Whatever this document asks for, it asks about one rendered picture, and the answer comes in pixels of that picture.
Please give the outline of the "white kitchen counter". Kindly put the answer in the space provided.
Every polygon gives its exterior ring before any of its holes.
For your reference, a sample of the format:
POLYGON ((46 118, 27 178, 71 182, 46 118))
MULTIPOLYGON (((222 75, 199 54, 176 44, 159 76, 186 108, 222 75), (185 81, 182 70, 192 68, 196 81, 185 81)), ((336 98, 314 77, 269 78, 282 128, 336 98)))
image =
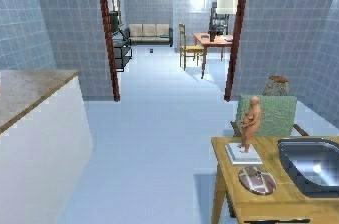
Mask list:
POLYGON ((0 70, 0 224, 57 224, 93 149, 77 70, 0 70))

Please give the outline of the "yellow wooden chair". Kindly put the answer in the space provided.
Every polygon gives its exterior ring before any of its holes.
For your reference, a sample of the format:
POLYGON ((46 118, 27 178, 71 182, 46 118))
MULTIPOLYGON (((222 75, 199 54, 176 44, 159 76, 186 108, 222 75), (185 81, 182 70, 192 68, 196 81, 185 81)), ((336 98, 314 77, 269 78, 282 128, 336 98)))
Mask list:
POLYGON ((204 47, 201 45, 188 45, 186 37, 186 26, 183 23, 178 25, 179 28, 179 53, 180 66, 183 70, 187 67, 187 58, 192 57, 196 62, 203 55, 204 47))

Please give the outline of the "black metal shelf unit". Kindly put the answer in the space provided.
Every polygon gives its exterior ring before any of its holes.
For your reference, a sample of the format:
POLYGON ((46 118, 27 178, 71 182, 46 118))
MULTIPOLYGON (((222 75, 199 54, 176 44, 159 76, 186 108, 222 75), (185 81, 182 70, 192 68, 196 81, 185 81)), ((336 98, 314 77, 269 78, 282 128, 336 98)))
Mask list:
POLYGON ((120 27, 118 12, 110 11, 109 16, 116 71, 123 72, 126 65, 132 59, 133 51, 131 48, 131 40, 120 27))

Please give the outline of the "orange wooden dining table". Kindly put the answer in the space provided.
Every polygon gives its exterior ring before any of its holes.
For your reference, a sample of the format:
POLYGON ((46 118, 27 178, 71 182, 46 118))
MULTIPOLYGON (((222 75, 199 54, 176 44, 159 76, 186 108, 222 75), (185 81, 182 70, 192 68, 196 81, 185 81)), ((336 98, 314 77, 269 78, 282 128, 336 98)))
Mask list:
POLYGON ((203 47, 203 56, 202 56, 202 73, 201 78, 204 78, 207 53, 209 48, 220 48, 223 52, 224 49, 230 48, 233 42, 232 35, 221 35, 216 36, 213 41, 210 40, 210 35, 208 33, 192 33, 194 36, 195 42, 200 43, 203 47))

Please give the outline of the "tan human figure statue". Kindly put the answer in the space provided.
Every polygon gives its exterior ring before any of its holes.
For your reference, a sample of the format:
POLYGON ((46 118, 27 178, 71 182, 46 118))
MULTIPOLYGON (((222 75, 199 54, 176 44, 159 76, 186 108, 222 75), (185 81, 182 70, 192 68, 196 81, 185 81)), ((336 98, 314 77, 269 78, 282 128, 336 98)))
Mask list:
POLYGON ((258 131, 261 123, 261 108, 259 98, 253 96, 241 122, 241 143, 229 143, 225 150, 233 165, 261 165, 262 161, 257 151, 251 145, 252 137, 258 131))

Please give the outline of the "green cushioned wooden chair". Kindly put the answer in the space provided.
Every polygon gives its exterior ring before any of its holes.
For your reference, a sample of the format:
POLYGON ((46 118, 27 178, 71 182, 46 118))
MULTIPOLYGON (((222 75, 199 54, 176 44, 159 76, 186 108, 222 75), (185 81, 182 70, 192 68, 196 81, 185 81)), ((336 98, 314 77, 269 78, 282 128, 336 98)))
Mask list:
MULTIPOLYGON (((236 113, 236 120, 231 126, 236 137, 243 134, 241 120, 249 108, 252 95, 240 95, 236 113)), ((307 136, 299 125, 294 122, 297 106, 296 96, 259 96, 259 105, 262 111, 261 123, 255 133, 259 137, 289 137, 295 129, 301 136, 307 136)))

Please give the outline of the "red patterned oval plate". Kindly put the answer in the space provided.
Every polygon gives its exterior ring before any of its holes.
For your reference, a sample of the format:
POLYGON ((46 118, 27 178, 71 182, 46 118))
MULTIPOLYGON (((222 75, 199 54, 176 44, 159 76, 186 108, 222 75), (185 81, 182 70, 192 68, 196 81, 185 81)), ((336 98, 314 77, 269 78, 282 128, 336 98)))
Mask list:
POLYGON ((256 195, 270 195, 277 189, 274 177, 261 167, 244 167, 239 171, 238 178, 246 190, 256 195))

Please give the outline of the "small brown wooden stool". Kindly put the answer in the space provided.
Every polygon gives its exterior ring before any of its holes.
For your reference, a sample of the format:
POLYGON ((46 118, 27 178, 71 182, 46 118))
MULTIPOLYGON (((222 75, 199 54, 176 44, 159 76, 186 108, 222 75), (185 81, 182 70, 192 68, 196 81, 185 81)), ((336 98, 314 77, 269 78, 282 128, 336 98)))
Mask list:
POLYGON ((269 76, 262 94, 264 96, 287 96, 289 81, 283 76, 269 76))

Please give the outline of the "light wooden table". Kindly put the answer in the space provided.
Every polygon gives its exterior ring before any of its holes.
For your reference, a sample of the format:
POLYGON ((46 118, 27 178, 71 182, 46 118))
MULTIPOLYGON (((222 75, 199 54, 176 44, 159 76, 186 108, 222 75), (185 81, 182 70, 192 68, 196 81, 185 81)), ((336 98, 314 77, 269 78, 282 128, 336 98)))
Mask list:
POLYGON ((280 163, 276 137, 255 137, 252 140, 263 167, 276 180, 276 191, 267 196, 260 196, 245 190, 238 178, 240 168, 230 163, 225 152, 228 143, 238 140, 237 137, 211 139, 218 161, 211 224, 219 224, 222 205, 226 198, 231 200, 239 224, 248 224, 251 220, 297 218, 308 218, 309 224, 339 224, 339 198, 304 196, 280 163))

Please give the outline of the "steel sink basin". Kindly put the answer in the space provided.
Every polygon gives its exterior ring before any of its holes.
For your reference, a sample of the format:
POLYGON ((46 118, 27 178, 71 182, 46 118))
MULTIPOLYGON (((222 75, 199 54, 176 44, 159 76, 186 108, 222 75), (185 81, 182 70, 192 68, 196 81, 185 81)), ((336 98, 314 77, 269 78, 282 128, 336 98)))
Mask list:
POLYGON ((277 142, 280 163, 309 198, 339 198, 339 143, 324 138, 284 138, 277 142))

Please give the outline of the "beige sofa with black frame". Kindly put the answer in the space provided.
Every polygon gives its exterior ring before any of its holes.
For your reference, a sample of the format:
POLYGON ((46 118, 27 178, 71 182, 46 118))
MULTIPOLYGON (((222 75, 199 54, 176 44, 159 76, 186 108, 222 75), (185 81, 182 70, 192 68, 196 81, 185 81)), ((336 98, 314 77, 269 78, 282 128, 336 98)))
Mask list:
POLYGON ((132 44, 173 46, 173 29, 168 24, 130 24, 126 32, 132 44))

